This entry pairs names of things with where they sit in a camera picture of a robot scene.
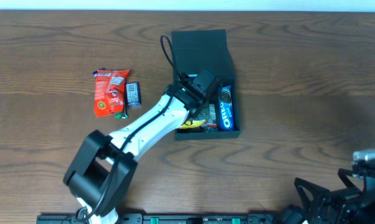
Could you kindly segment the black box with lid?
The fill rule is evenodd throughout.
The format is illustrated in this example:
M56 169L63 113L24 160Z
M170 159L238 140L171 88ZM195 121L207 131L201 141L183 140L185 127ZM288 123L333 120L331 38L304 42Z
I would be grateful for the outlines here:
M237 138L241 133L240 108L236 89L235 70L232 57L227 46L227 34L223 30L191 30L173 31L173 57L179 72L188 75L197 74L203 68L209 69L220 80L223 86L230 86L232 117L234 124L231 131L221 130L224 124L221 118L219 97L210 101L216 110L216 129L175 130L175 140L202 140Z

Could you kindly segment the yellow snack packet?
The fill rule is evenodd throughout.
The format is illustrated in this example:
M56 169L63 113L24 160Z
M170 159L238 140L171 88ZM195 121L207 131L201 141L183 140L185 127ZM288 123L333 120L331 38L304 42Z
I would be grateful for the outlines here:
M206 122L206 119L200 119L200 120L187 120L182 126L180 126L180 129L192 129L192 128L199 128Z

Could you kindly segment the black snack packet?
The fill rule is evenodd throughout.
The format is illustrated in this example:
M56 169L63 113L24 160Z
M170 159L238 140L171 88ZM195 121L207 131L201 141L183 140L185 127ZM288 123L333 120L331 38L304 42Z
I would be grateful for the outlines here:
M196 118L189 118L188 120L206 119L206 122L199 128L188 129L190 131L209 131L217 128L216 110L214 104L207 104L203 107Z

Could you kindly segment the blue Oreo packet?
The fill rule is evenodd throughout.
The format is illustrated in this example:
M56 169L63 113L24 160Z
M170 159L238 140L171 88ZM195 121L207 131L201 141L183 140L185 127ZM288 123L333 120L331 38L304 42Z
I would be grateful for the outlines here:
M232 86L227 85L219 89L219 117L222 131L234 130L234 112L232 104Z

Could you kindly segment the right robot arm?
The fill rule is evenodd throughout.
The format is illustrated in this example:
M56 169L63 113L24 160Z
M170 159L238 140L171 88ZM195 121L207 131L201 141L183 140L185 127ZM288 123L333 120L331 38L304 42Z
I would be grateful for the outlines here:
M272 222L375 223L375 166L354 165L352 170L340 169L338 176L345 188L335 191L296 178L302 207L289 205Z

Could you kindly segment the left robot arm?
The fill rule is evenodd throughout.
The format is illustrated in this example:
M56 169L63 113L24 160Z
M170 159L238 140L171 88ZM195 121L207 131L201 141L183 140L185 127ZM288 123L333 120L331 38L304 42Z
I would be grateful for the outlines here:
M142 155L187 119L196 117L221 85L218 79L178 81L168 85L157 104L131 124L107 135L91 132L63 179L82 206L73 220L115 223L115 208L126 195Z

